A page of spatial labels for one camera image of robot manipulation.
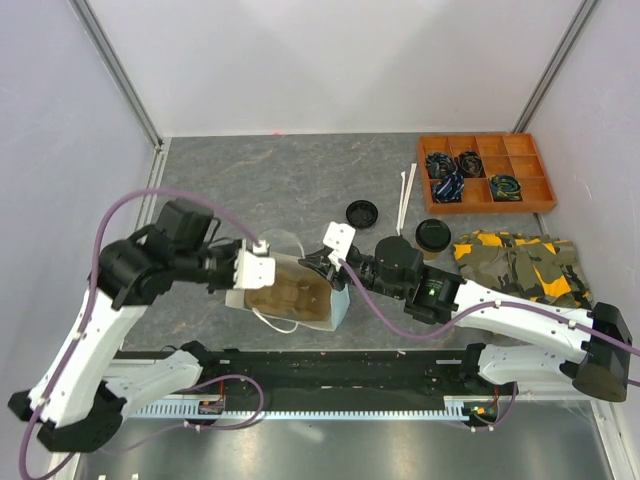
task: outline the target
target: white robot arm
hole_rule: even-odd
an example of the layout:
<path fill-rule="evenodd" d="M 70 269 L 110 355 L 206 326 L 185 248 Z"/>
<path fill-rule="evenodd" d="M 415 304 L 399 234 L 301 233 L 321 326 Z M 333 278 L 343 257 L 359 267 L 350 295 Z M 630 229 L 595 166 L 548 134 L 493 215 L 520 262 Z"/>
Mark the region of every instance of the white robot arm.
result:
<path fill-rule="evenodd" d="M 363 290 L 404 300 L 405 312 L 416 320 L 445 324 L 423 335 L 423 340 L 455 324 L 529 344 L 470 345 L 466 374 L 494 385 L 570 382 L 580 392 L 601 400 L 626 399 L 630 353 L 597 336 L 600 333 L 631 346 L 631 334 L 616 307 L 598 303 L 588 311 L 512 297 L 424 264 L 422 253 L 401 236 L 387 237 L 377 244 L 374 255 L 363 255 L 352 245 L 353 234 L 351 226 L 332 223 L 323 241 L 325 248 L 308 255 L 301 264 L 336 289 L 354 283 Z"/>
<path fill-rule="evenodd" d="M 80 333 L 87 290 L 75 324 L 47 373 L 35 387 L 15 393 L 9 402 L 24 421 L 41 408 L 38 438 L 48 450 L 95 451 L 136 410 L 197 383 L 202 365 L 183 350 L 127 376 L 102 380 L 126 334 L 174 281 L 203 283 L 209 292 L 273 285 L 275 259 L 268 256 L 266 242 L 208 244 L 205 235 L 212 219 L 210 210 L 184 200 L 170 201 L 154 225 L 102 250 L 91 322 Z M 70 362 L 45 395 L 74 341 Z"/>

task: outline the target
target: camouflage cloth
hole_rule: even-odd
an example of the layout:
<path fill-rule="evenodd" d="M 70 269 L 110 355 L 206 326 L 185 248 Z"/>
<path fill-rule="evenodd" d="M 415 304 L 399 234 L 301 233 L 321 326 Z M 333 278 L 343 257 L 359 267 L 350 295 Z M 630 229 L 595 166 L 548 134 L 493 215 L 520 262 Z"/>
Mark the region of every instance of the camouflage cloth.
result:
<path fill-rule="evenodd" d="M 559 307 L 591 308 L 573 243 L 549 235 L 478 230 L 453 244 L 460 274 L 487 288 Z"/>

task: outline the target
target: gray table surface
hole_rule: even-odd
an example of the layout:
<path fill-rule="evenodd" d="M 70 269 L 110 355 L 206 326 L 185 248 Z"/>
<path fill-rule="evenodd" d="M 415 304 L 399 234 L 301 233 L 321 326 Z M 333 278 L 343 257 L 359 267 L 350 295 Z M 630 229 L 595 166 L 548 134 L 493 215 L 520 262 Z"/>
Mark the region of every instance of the gray table surface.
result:
<path fill-rule="evenodd" d="M 321 247 L 330 221 L 345 221 L 345 209 L 357 199 L 375 203 L 376 225 L 358 232 L 354 244 L 373 253 L 376 243 L 395 234 L 400 172 L 416 161 L 418 134 L 349 134 L 174 139 L 162 186 L 196 192 L 222 203 L 255 233 L 269 229 L 294 232 L 307 251 Z M 417 172 L 403 235 L 413 241 L 418 223 L 428 215 Z M 451 215 L 439 217 L 453 238 L 473 230 L 538 234 L 533 215 Z M 219 235 L 238 236 L 228 224 Z M 450 250 L 432 265 L 456 272 Z M 434 327 L 402 312 L 403 302 L 379 295 L 382 312 L 414 333 Z M 197 339 L 211 349 L 396 349 L 460 348 L 487 341 L 509 343 L 489 332 L 455 329 L 451 336 L 418 343 L 389 331 L 373 316 L 355 289 L 342 325 L 335 332 L 301 327 L 292 335 L 271 330 L 253 314 L 224 306 L 224 293 L 208 295 L 202 286 L 176 284 L 158 298 L 126 337 L 126 350 L 157 350 Z"/>

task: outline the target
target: white panel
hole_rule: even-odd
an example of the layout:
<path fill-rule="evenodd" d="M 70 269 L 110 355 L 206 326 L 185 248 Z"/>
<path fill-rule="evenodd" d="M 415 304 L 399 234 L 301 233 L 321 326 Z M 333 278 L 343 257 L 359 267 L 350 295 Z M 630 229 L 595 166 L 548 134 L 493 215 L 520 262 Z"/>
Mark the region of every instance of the white panel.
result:
<path fill-rule="evenodd" d="M 531 124 L 558 206 L 544 222 L 576 242 L 599 301 L 640 342 L 640 30 L 636 0 L 602 2 Z M 640 362 L 630 376 L 640 379 Z M 640 389 L 624 405 L 640 448 Z"/>
<path fill-rule="evenodd" d="M 82 301 L 100 217 L 146 183 L 152 148 L 66 1 L 0 2 L 0 25 L 6 404 L 35 385 L 60 348 Z M 136 210 L 116 215 L 110 239 L 129 231 Z M 5 407 L 0 423 L 0 478 L 15 479 L 24 424 Z M 39 476 L 46 459 L 32 445 L 31 472 Z"/>
<path fill-rule="evenodd" d="M 91 0 L 165 136 L 510 130 L 579 0 Z"/>

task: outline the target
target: black lid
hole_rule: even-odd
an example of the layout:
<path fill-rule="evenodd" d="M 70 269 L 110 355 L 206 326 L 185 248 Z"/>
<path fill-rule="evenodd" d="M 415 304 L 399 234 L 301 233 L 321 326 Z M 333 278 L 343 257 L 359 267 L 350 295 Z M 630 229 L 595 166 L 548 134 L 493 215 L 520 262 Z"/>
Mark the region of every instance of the black lid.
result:
<path fill-rule="evenodd" d="M 435 218 L 425 220 L 416 228 L 416 243 L 427 252 L 439 253 L 451 242 L 451 230 L 446 223 Z"/>
<path fill-rule="evenodd" d="M 368 200 L 356 200 L 347 207 L 347 222 L 354 228 L 369 228 L 378 220 L 378 209 Z"/>

